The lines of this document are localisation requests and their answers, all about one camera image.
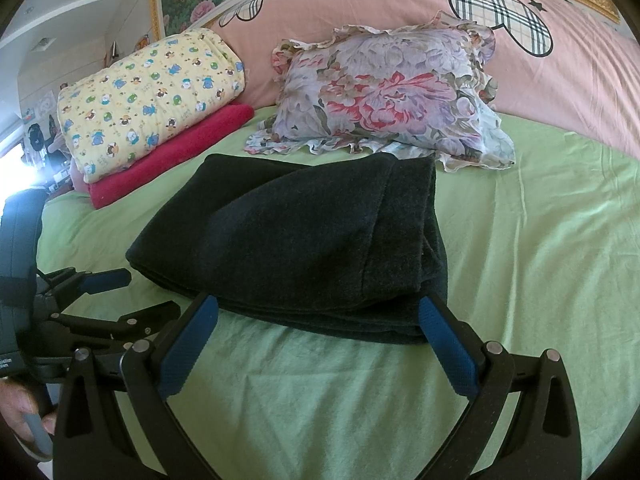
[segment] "star applique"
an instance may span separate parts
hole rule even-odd
[[[546,12],[546,9],[542,6],[542,4],[538,3],[536,0],[530,0],[529,5],[536,7],[536,9],[540,12],[542,12],[543,10]]]

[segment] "metal screw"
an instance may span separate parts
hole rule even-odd
[[[558,350],[555,350],[554,348],[550,348],[549,350],[547,350],[546,356],[549,358],[550,361],[553,361],[556,363],[560,360],[560,352]]]
[[[89,355],[91,355],[91,352],[89,352],[88,348],[79,348],[74,352],[74,358],[76,361],[85,361]]]
[[[133,351],[142,354],[142,352],[146,352],[149,350],[151,343],[146,339],[138,339],[135,343],[133,343]]]
[[[500,355],[502,353],[502,350],[504,350],[502,348],[502,345],[500,343],[498,343],[497,341],[489,341],[486,344],[486,349],[489,353],[494,354],[494,355]]]

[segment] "green bed sheet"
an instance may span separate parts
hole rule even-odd
[[[259,110],[207,152],[106,208],[94,210],[88,196],[74,192],[49,202],[40,268],[126,266],[136,235],[204,158],[246,155],[244,140],[272,111]],[[511,352],[560,351],[575,394],[586,478],[640,401],[639,163],[574,133],[502,120],[516,145],[514,168],[438,172],[449,306],[483,340],[501,341]],[[272,157],[322,164],[354,156]],[[274,269],[274,280],[280,272],[286,269]],[[126,289],[84,297],[68,312],[116,319],[168,299],[188,304],[133,272]],[[512,394],[511,409],[515,400]],[[120,403],[142,459],[161,470],[126,396]],[[228,312],[183,391],[169,400],[225,480],[413,479],[465,403],[428,345],[342,340]],[[498,436],[507,423],[501,418]],[[481,466],[498,444],[494,438]]]

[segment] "white ceiling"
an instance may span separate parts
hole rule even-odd
[[[25,0],[0,38],[0,80],[7,82],[0,88],[0,123],[11,114],[20,113],[15,84],[20,70],[79,43],[103,37],[120,3],[121,0]],[[56,40],[43,52],[32,52],[41,38]]]

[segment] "folded red towel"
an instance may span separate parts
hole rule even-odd
[[[206,119],[187,128],[180,135],[158,146],[153,153],[135,162],[128,170],[104,177],[89,185],[91,202],[96,209],[127,196],[163,174],[201,154],[207,148],[236,131],[254,116],[254,109],[244,104],[228,104]]]

